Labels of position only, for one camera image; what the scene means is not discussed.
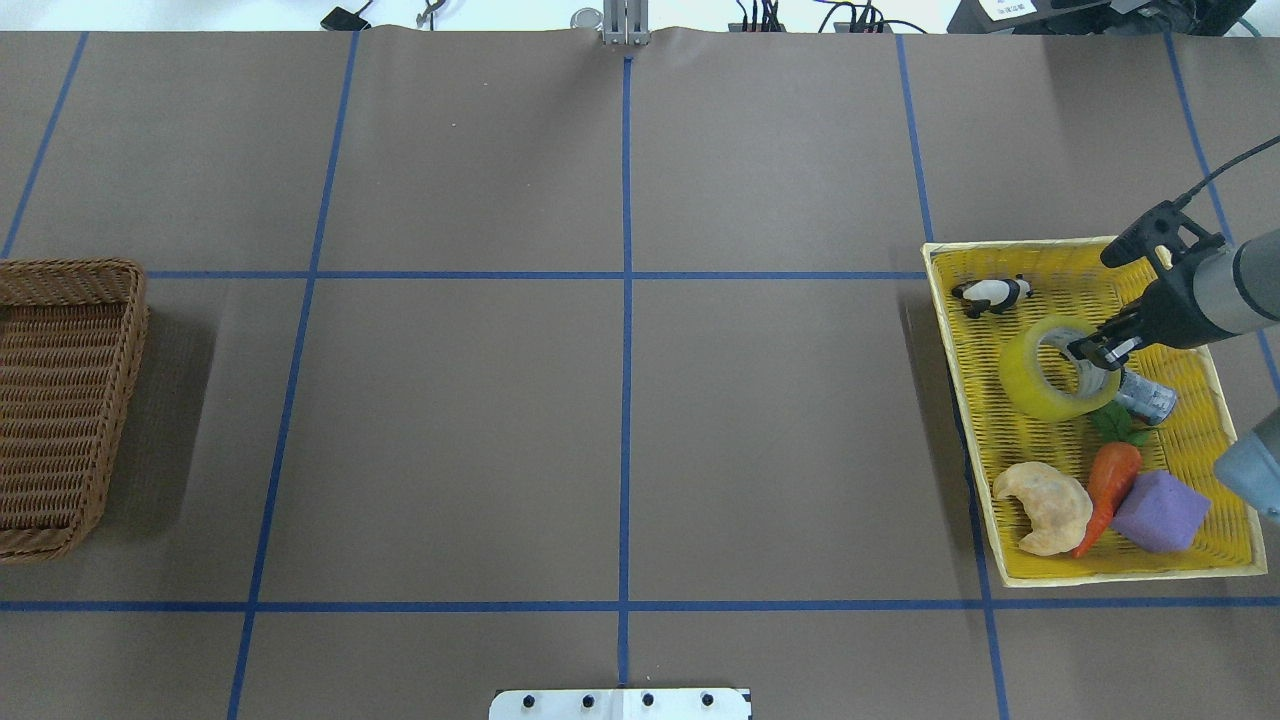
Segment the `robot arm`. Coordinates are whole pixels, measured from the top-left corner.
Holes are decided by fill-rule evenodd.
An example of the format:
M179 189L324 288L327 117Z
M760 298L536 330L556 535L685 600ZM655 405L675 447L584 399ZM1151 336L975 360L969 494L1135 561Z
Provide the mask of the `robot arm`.
M1100 324L1071 354L1107 370L1160 345L1198 348L1277 324L1279 247L1270 231L1228 247L1199 242L1165 266L1137 300ZM1279 519L1279 411L1272 410L1215 461L1219 482L1272 524Z

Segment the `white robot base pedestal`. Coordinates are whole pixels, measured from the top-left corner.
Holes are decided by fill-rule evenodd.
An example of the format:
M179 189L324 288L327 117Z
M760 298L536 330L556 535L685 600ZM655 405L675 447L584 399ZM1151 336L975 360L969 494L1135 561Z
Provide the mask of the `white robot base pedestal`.
M753 719L748 689L599 688L502 691L489 719Z

